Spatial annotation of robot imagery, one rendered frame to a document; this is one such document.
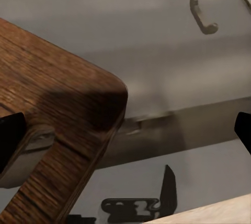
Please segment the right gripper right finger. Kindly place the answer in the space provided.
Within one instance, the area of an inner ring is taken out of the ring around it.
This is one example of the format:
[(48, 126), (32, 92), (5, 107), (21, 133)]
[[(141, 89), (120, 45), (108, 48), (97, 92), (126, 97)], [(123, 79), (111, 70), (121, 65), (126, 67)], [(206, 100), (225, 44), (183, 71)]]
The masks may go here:
[(251, 154), (251, 114), (240, 112), (234, 130)]

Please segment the cutting board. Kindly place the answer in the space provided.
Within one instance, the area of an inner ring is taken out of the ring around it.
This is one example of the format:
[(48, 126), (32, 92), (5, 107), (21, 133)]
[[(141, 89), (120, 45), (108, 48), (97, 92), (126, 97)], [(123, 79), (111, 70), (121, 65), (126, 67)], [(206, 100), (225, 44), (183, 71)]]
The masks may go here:
[(127, 106), (116, 75), (0, 18), (0, 119), (54, 127), (54, 142), (0, 224), (59, 224)]

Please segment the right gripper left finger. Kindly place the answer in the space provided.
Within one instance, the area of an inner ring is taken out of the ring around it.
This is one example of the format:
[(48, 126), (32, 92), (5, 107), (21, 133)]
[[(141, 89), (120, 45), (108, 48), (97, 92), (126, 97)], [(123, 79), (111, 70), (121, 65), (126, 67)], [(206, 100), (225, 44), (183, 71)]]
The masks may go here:
[(24, 114), (19, 112), (0, 119), (0, 174), (27, 132)]

